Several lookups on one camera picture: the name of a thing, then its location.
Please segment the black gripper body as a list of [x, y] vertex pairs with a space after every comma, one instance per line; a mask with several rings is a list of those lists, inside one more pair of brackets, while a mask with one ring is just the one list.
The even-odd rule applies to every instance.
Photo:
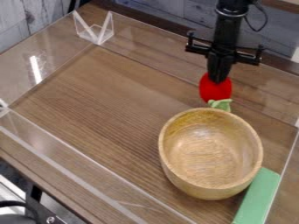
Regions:
[[238, 51], [242, 20], [243, 17], [218, 15], [210, 46], [195, 44], [194, 41], [202, 40], [202, 38], [195, 35], [195, 31], [188, 31], [185, 51], [204, 55], [210, 66], [232, 66], [238, 62], [258, 65], [264, 50], [262, 45], [258, 46], [255, 54]]

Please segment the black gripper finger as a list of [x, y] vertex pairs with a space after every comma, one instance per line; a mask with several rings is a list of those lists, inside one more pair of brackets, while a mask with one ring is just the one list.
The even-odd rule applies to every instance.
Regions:
[[208, 75], [210, 79], [215, 82], [220, 82], [220, 75], [219, 75], [219, 69], [220, 69], [220, 57], [215, 52], [210, 52], [208, 54]]
[[227, 79], [234, 63], [235, 63], [235, 57], [232, 55], [226, 55], [224, 57], [220, 58], [218, 82], [223, 82]]

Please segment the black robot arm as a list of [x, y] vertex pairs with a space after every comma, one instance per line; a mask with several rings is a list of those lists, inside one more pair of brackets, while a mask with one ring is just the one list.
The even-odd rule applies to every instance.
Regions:
[[239, 45], [240, 26], [248, 21], [248, 8], [255, 5], [266, 14], [258, 0], [219, 0], [216, 12], [215, 31], [208, 40], [210, 45], [199, 45], [195, 40], [204, 41], [195, 31], [187, 32], [185, 51], [200, 54], [207, 59], [208, 78], [220, 84], [230, 76], [230, 70], [236, 63], [258, 66], [262, 53], [266, 50], [259, 44], [256, 48]]

